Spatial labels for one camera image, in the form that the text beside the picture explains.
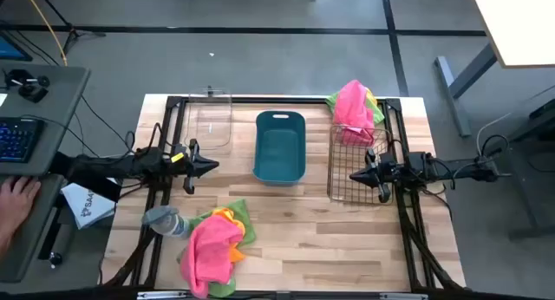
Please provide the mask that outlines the silver metal bracket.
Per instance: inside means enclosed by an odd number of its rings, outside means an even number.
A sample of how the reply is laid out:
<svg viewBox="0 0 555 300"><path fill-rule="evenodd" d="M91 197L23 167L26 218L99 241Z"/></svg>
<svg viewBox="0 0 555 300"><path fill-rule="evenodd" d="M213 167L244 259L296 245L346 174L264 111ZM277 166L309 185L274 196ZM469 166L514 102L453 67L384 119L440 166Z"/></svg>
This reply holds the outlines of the silver metal bracket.
<svg viewBox="0 0 555 300"><path fill-rule="evenodd" d="M414 293L380 293L379 300L429 300L428 295Z"/></svg>
<svg viewBox="0 0 555 300"><path fill-rule="evenodd" d="M187 293L178 290L142 291L137 293L136 300L173 300L187 298Z"/></svg>

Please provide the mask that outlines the pink microfiber towel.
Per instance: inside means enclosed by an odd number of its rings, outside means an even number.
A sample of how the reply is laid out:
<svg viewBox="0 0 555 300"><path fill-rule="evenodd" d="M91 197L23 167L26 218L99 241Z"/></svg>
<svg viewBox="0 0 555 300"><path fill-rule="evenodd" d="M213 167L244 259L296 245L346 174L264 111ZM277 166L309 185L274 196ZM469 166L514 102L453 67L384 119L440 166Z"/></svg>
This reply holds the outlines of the pink microfiber towel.
<svg viewBox="0 0 555 300"><path fill-rule="evenodd" d="M339 139L346 146L374 144L374 115L367 100L367 89L358 80L347 83L338 93L333 122L339 126Z"/></svg>
<svg viewBox="0 0 555 300"><path fill-rule="evenodd" d="M242 228L221 215L212 215L192 231L180 260L180 271L195 297L207 298L210 283L232 278L232 247L242 241Z"/></svg>

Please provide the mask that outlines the teal plastic basket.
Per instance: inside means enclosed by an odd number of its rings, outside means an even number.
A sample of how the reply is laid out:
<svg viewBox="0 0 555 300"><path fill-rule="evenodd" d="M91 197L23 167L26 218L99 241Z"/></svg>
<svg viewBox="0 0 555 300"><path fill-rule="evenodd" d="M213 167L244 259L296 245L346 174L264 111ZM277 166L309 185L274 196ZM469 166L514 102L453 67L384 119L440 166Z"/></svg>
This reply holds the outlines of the teal plastic basket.
<svg viewBox="0 0 555 300"><path fill-rule="evenodd" d="M306 171L305 118L294 111L264 111L256 118L253 174L270 186L293 186Z"/></svg>

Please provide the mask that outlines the white table top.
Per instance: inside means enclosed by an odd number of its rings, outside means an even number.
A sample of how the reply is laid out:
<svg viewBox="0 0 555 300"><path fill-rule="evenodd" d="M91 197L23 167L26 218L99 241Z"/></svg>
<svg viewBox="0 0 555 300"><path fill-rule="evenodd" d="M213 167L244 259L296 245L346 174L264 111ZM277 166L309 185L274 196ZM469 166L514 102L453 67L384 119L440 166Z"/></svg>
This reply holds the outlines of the white table top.
<svg viewBox="0 0 555 300"><path fill-rule="evenodd" d="M474 2L504 67L555 67L555 0Z"/></svg>

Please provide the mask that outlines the person's hand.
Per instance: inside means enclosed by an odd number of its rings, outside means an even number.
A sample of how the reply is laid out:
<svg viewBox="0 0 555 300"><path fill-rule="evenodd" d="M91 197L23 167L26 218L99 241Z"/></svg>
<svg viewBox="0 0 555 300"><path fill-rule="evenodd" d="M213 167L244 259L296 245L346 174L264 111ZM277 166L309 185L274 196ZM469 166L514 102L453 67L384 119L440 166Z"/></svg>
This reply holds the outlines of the person's hand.
<svg viewBox="0 0 555 300"><path fill-rule="evenodd" d="M10 238L28 217L40 188L36 177L6 178L0 186L0 238Z"/></svg>

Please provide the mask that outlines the dark grey desk frame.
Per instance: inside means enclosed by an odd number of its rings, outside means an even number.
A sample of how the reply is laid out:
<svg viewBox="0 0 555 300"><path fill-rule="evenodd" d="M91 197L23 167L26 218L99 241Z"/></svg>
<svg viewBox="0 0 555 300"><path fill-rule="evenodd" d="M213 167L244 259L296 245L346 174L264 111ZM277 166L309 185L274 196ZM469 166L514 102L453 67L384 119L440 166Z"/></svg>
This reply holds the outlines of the dark grey desk frame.
<svg viewBox="0 0 555 300"><path fill-rule="evenodd" d="M529 223L509 238L555 237L555 94L531 111L509 140L508 161Z"/></svg>

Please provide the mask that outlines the narrow grey desk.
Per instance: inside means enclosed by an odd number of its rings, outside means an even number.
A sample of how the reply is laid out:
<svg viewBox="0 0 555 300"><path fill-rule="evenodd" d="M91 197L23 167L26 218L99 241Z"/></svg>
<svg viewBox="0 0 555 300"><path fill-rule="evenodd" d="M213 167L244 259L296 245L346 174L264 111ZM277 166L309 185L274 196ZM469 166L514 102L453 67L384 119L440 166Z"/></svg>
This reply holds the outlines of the narrow grey desk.
<svg viewBox="0 0 555 300"><path fill-rule="evenodd" d="M38 249L43 228L58 197L63 178L50 174L39 181L41 188L28 217L10 238L0 238L0 283L18 283L23 279Z"/></svg>

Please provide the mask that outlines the computer monitor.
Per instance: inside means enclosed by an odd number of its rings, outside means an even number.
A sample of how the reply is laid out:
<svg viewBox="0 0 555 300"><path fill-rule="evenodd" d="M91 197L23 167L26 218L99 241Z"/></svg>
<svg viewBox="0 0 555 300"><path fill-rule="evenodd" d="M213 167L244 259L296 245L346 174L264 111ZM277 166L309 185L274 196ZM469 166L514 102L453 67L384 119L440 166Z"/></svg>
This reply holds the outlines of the computer monitor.
<svg viewBox="0 0 555 300"><path fill-rule="evenodd" d="M0 31L0 60L31 62L33 58Z"/></svg>

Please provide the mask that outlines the green microfiber towel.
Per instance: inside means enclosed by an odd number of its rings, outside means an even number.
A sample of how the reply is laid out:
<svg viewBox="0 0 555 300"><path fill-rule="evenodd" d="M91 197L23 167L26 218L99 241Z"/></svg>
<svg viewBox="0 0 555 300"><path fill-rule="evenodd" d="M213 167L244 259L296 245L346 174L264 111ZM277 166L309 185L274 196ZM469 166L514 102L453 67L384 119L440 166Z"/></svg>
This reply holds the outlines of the green microfiber towel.
<svg viewBox="0 0 555 300"><path fill-rule="evenodd" d="M245 245L252 244L257 238L256 232L254 231L254 227L252 226L252 223L251 223L251 217L250 217L250 214L248 212L246 203L245 203L244 200L240 199L240 200L232 202L232 203L230 203L226 206L223 206L223 207L233 210L234 211L234 218L240 220L245 225L245 229L246 229L245 237L244 237L243 241L238 245L238 249L240 251L241 247L243 247ZM199 215L198 217L192 218L192 219L189 220L190 235L191 235L193 229L200 222L202 222L204 219L212 216L212 211L213 210L211 210L209 212L205 212L205 213ZM180 264L180 260L181 260L181 257L183 255L185 249L183 250L183 252L180 255L179 264ZM236 282L235 282L235 278L233 276L233 272L234 272L234 268L237 265L237 263L233 263L232 278L231 278L231 280L228 284L210 283L210 285L209 285L209 287L210 287L209 296L228 297L236 290Z"/></svg>
<svg viewBox="0 0 555 300"><path fill-rule="evenodd" d="M336 92L333 95L328 96L324 100L326 105L329 107L331 113L334 113L335 106L336 106L336 100L337 100L337 97L339 96L339 94L340 94L340 92ZM379 124L385 119L385 116L384 116L382 110L378 106L378 101L377 101L378 109L377 110L372 110L371 108L367 107L366 96L365 96L365 107L368 109L368 111L370 111L372 113L373 121L374 121L375 124Z"/></svg>

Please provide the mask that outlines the grey table leg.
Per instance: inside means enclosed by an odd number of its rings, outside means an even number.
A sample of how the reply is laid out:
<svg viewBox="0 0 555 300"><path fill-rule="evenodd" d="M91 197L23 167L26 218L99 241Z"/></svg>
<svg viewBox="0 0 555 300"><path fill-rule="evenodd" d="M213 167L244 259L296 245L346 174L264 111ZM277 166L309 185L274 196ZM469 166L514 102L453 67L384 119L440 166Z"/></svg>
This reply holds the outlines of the grey table leg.
<svg viewBox="0 0 555 300"><path fill-rule="evenodd" d="M472 133L467 114L460 105L459 99L496 62L497 56L491 44L487 44L457 76L454 76L445 56L439 55L434 59L434 69L439 78L441 92L450 107L454 124L461 138L469 137Z"/></svg>

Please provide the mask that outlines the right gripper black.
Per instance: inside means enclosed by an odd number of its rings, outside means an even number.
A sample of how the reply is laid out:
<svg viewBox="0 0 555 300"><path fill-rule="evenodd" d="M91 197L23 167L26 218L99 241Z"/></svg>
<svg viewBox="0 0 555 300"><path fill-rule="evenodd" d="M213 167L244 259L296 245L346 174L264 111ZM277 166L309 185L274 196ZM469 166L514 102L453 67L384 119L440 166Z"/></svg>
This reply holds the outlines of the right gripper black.
<svg viewBox="0 0 555 300"><path fill-rule="evenodd" d="M390 200L391 190L388 183L393 183L395 170L395 157L386 152L376 154L372 148L366 152L366 166L350 175L350 179L378 189L378 199L385 204Z"/></svg>

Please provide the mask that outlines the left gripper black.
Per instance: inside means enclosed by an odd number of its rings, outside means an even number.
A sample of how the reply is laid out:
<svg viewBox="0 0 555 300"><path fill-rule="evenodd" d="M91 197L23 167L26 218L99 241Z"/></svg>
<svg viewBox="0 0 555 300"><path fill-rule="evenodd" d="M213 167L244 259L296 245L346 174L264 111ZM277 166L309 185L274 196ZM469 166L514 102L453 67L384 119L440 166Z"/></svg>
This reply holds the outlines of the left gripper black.
<svg viewBox="0 0 555 300"><path fill-rule="evenodd" d="M187 194L194 194L194 177L200 178L219 166L218 161L210 160L199 154L199 144L196 139L190 139L187 147L178 144L176 146L176 156L179 157L176 161L178 175L185 177L183 188Z"/></svg>

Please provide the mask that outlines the black clamp gadget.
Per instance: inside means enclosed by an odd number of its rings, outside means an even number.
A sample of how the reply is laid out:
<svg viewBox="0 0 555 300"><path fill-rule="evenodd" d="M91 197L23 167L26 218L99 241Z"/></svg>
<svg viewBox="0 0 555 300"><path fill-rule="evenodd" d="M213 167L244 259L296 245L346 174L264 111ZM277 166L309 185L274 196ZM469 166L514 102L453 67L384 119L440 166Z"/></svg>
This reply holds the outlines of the black clamp gadget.
<svg viewBox="0 0 555 300"><path fill-rule="evenodd" d="M49 92L50 80L45 75L33 76L24 69L4 70L3 74L6 89L16 88L18 94L27 101L38 103Z"/></svg>

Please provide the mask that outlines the black tripod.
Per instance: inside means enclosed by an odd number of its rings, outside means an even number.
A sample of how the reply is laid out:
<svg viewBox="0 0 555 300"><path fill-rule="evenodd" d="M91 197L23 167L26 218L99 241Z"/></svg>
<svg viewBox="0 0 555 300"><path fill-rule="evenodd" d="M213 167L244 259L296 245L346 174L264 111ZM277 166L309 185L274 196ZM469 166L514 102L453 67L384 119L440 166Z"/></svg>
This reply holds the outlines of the black tripod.
<svg viewBox="0 0 555 300"><path fill-rule="evenodd" d="M51 3L50 0L43 0L60 18L64 26L68 31L67 38L62 46L62 51L65 55L72 49L72 47L79 41L80 38L84 36L94 36L94 37L105 37L106 34L103 32L85 31L84 29L77 29L72 23L70 23L63 14Z"/></svg>

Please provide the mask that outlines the black aluminium table frame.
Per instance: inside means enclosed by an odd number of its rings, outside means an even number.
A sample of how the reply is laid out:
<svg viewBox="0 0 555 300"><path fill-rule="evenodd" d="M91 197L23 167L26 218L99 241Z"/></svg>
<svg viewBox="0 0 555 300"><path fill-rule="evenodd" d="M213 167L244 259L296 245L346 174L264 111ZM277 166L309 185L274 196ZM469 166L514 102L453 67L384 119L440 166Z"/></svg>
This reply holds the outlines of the black aluminium table frame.
<svg viewBox="0 0 555 300"><path fill-rule="evenodd" d="M396 139L408 150L435 154L434 141L422 98L385 99ZM299 112L307 127L307 169L294 186L266 186L252 174L255 120L265 110ZM203 155L220 166L196 183L194 195L175 179L170 204L186 217L244 199L257 239L242 249L244 261L236 265L237 292L271 291L409 291L410 282L396 203L363 205L376 196L354 183L335 186L355 196L359 204L332 201L327 196L330 111L323 97L247 96L233 101L231 148L207 151L209 137L202 135ZM101 270L106 283L123 266L140 237L140 218L148 190L127 195L119 204L109 235ZM437 198L421 194L428 247L448 275L465 286L454 228L448 209ZM185 289L178 255L186 241L163 238L154 287Z"/></svg>

